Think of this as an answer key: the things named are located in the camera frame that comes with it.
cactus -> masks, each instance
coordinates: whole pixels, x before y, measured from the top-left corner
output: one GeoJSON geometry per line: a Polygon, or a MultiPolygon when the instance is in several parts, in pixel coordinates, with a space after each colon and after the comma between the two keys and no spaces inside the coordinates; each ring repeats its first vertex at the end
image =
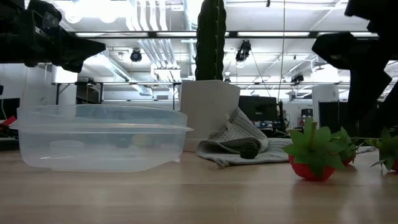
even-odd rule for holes
{"type": "Polygon", "coordinates": [[[223,80],[226,11],[223,0],[204,0],[198,16],[197,80],[223,80]]]}
{"type": "Polygon", "coordinates": [[[254,159],[259,154],[259,146],[254,142],[246,143],[240,153],[243,159],[254,159]]]}

security camera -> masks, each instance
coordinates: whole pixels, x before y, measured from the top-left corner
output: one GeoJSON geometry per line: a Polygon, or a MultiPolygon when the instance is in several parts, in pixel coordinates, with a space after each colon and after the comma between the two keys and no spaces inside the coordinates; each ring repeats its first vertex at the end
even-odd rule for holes
{"type": "Polygon", "coordinates": [[[140,62],[142,60],[141,50],[140,49],[132,50],[132,54],[130,56],[130,59],[133,62],[140,62]]]}
{"type": "Polygon", "coordinates": [[[238,53],[236,54],[237,62],[244,62],[249,57],[251,51],[251,44],[249,40],[243,40],[238,53]]]}

white planter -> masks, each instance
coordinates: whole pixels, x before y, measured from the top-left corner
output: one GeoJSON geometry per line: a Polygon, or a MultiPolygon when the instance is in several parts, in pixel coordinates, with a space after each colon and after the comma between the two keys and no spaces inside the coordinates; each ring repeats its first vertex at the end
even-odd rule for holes
{"type": "Polygon", "coordinates": [[[184,82],[181,86],[181,112],[188,115],[184,151],[195,152],[200,141],[225,127],[225,117],[238,107],[241,89],[220,80],[184,82]]]}

computer monitor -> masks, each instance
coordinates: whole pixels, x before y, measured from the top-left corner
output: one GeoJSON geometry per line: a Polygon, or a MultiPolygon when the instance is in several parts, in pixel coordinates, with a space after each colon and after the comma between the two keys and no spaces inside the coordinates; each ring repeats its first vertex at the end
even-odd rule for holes
{"type": "Polygon", "coordinates": [[[277,121],[277,100],[274,97],[241,96],[239,108],[251,121],[277,121]]]}

desk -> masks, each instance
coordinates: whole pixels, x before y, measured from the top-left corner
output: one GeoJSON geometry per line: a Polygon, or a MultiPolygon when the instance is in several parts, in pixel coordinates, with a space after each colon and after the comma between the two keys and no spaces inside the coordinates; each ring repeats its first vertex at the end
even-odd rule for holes
{"type": "Polygon", "coordinates": [[[398,223],[398,175],[370,168],[377,153],[328,182],[290,164],[223,170],[194,153],[144,172],[55,172],[0,152],[1,223],[398,223]]]}

